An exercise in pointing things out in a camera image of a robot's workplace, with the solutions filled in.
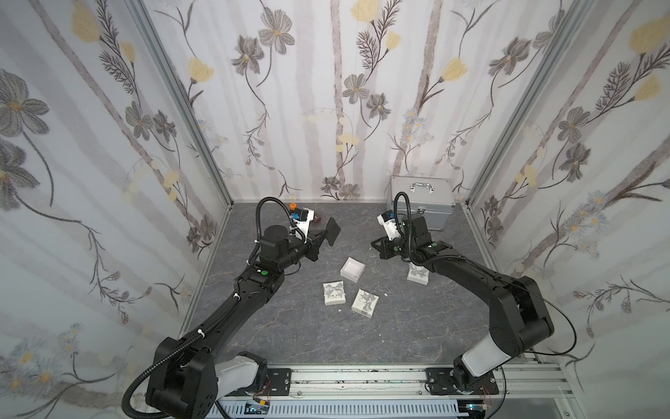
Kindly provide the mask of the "aluminium mounting rail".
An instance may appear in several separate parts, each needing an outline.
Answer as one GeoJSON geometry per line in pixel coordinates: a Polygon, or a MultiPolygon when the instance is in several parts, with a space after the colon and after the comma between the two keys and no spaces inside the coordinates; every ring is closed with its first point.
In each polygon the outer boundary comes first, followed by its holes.
{"type": "Polygon", "coordinates": [[[289,396],[239,394],[219,401],[454,400],[461,412],[469,414],[467,418],[584,417],[564,373],[552,364],[512,363],[495,370],[497,396],[431,396],[426,369],[449,368],[446,364],[276,364],[270,368],[292,370],[289,396]]]}

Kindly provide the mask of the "white bow jewelry box left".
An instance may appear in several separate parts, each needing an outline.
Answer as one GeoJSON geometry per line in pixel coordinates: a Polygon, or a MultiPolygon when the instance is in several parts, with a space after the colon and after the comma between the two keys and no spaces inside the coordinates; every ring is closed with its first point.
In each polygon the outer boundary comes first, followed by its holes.
{"type": "Polygon", "coordinates": [[[345,284],[343,281],[329,282],[323,284],[324,304],[329,306],[344,305],[347,302],[345,296],[345,284]]]}

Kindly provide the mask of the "white bow jewelry box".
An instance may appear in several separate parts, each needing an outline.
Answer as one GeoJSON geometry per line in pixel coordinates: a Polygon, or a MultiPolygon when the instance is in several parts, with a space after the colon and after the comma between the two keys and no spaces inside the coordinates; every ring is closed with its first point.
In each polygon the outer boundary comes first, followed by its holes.
{"type": "Polygon", "coordinates": [[[323,284],[324,304],[329,306],[344,305],[347,302],[345,296],[345,284],[343,281],[329,282],[323,284]]]}
{"type": "Polygon", "coordinates": [[[371,319],[378,301],[379,297],[377,295],[359,290],[352,302],[352,311],[371,319]]]}

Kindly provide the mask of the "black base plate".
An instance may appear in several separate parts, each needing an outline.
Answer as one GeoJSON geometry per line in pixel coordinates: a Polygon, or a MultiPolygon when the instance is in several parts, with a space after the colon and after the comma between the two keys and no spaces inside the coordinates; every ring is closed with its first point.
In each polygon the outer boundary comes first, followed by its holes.
{"type": "Polygon", "coordinates": [[[252,385],[253,396],[289,396],[292,370],[290,368],[269,368],[258,374],[252,385]]]}
{"type": "Polygon", "coordinates": [[[497,396],[497,379],[492,372],[475,377],[464,367],[427,368],[427,391],[431,396],[497,396]]]}

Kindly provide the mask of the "white jewelry box lid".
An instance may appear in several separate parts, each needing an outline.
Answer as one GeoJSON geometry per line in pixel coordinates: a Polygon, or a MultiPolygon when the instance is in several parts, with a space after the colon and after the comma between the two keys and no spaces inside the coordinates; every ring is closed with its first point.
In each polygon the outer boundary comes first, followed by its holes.
{"type": "Polygon", "coordinates": [[[429,270],[426,267],[418,266],[413,263],[409,265],[407,280],[426,286],[429,283],[429,270]]]}

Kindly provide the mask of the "white jewelry box base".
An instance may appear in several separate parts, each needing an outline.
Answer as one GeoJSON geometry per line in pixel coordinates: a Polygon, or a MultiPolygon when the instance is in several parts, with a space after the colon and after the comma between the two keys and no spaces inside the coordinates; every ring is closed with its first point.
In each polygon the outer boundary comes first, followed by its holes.
{"type": "Polygon", "coordinates": [[[340,276],[357,283],[361,278],[366,265],[354,258],[348,258],[340,269],[340,276]]]}

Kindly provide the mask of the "silver aluminium first aid case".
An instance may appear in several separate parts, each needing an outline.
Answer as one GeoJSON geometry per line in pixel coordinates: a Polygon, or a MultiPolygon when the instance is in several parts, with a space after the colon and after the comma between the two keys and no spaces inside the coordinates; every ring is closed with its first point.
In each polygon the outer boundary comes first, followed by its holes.
{"type": "Polygon", "coordinates": [[[412,216],[423,216],[429,230],[443,230],[455,209],[455,199],[446,179],[415,176],[393,176],[387,209],[394,209],[399,192],[409,196],[412,216]]]}

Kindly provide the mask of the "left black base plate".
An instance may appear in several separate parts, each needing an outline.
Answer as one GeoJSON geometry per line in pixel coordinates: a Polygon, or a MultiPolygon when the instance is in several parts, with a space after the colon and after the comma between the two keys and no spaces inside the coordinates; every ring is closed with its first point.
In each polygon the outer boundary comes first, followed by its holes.
{"type": "Polygon", "coordinates": [[[269,368],[258,374],[252,385],[253,396],[289,396],[292,370],[290,368],[269,368]]]}

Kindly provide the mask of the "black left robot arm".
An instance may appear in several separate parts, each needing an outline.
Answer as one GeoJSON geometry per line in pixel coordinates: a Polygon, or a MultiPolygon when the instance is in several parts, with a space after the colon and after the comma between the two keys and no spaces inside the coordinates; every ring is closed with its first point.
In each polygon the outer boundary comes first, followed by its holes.
{"type": "Polygon", "coordinates": [[[204,418],[217,400],[265,379],[259,358],[239,355],[230,362],[233,377],[216,364],[218,353],[266,305],[284,283],[285,271],[302,258],[315,262],[322,244],[334,245],[340,226],[329,219],[323,230],[303,230],[302,220],[277,197],[265,197],[255,211],[256,239],[234,290],[201,324],[178,340],[167,338],[154,362],[128,386],[121,399],[129,418],[204,418]]]}

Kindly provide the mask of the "white bow jewelry box middle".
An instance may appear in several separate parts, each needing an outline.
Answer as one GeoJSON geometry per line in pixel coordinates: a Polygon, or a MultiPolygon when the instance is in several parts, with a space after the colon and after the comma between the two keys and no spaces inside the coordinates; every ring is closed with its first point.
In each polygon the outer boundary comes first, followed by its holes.
{"type": "Polygon", "coordinates": [[[378,301],[379,297],[377,295],[359,290],[352,302],[352,311],[371,319],[378,301]]]}

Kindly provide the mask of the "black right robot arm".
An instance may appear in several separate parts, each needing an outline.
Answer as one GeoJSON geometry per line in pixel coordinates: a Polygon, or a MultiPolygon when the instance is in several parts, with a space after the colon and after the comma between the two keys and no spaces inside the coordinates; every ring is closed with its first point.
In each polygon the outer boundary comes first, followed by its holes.
{"type": "Polygon", "coordinates": [[[579,341],[577,328],[569,316],[549,301],[535,279],[511,277],[467,257],[453,244],[435,240],[424,216],[413,213],[408,193],[399,192],[392,208],[376,217],[384,229],[371,246],[380,259],[399,257],[404,262],[454,281],[479,298],[489,309],[488,333],[465,353],[454,359],[452,387],[465,393],[483,378],[522,354],[549,356],[534,347],[553,337],[556,328],[550,315],[554,309],[572,331],[572,344],[557,353],[570,354],[579,341]]]}

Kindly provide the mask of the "small green circuit board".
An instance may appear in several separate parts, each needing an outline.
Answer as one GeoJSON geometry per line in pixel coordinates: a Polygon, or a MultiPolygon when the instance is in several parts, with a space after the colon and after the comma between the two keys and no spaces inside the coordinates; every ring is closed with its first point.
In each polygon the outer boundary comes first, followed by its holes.
{"type": "Polygon", "coordinates": [[[246,416],[266,416],[270,412],[270,403],[265,400],[252,400],[244,405],[244,415],[246,416]]]}

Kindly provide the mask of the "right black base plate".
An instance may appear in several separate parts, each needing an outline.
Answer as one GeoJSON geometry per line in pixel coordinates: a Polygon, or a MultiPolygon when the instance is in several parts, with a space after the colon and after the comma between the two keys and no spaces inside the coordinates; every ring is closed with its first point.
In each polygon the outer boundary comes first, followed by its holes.
{"type": "Polygon", "coordinates": [[[492,372],[475,377],[464,367],[427,368],[427,391],[431,396],[497,396],[497,379],[492,372]]]}

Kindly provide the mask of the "black necklace insert pad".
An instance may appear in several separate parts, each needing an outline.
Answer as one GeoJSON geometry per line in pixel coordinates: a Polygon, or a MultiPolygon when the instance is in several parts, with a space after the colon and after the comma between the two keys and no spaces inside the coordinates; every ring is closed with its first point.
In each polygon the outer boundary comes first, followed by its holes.
{"type": "Polygon", "coordinates": [[[329,246],[333,247],[341,232],[341,228],[334,218],[328,220],[325,232],[325,240],[328,242],[329,246]]]}

